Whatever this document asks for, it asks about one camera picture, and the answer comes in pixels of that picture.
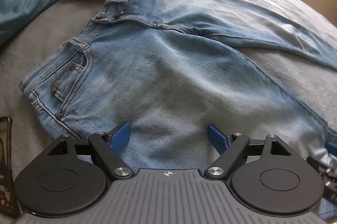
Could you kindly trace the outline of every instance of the bed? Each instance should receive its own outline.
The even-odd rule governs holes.
[[[51,141],[51,137],[40,126],[29,101],[19,89],[21,79],[42,60],[51,55],[67,39],[76,36],[102,7],[100,1],[47,1],[45,11],[32,14],[35,18],[15,37],[0,47],[0,116],[13,119],[12,169],[13,177],[36,157]],[[310,29],[316,35],[337,48],[337,28],[321,14],[300,0],[244,0],[280,14]],[[305,101],[337,128],[337,74],[333,69],[310,62],[299,56],[262,48],[237,48],[257,66]],[[324,150],[318,140],[296,138],[296,151],[307,157],[308,145]],[[321,159],[334,165],[334,157],[322,152]],[[324,218],[335,213],[335,207],[323,201],[317,212]],[[11,220],[2,216],[1,223]]]

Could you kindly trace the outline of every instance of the circular cap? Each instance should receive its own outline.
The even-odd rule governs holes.
[[[126,176],[131,174],[131,170],[129,168],[126,167],[119,167],[114,171],[115,175],[118,176]]]
[[[284,169],[267,170],[261,174],[260,180],[264,186],[276,191],[292,190],[300,183],[295,173]]]
[[[220,167],[211,167],[207,169],[207,172],[210,175],[222,175],[224,173],[224,170]]]
[[[60,192],[70,189],[78,180],[73,171],[67,169],[54,169],[47,171],[38,178],[39,185],[47,191]]]

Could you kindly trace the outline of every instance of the denim fabric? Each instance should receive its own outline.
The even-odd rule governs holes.
[[[336,131],[233,47],[284,50],[337,70],[332,45],[246,1],[106,0],[20,88],[54,138],[129,121],[121,158],[134,170],[204,170],[218,157],[211,123],[251,138],[273,133],[302,157],[332,163],[324,143]]]

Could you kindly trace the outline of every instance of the jeans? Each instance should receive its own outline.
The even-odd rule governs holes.
[[[246,1],[106,0],[20,88],[53,138],[130,122],[120,157],[134,170],[205,170],[219,156],[211,123],[256,139],[276,134],[303,158],[334,163],[324,143],[336,131],[234,47],[288,51],[337,70],[336,48]]]

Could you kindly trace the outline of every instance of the smartphone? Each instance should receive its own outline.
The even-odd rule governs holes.
[[[11,131],[11,118],[0,117],[0,212],[16,218],[20,210],[13,190]]]

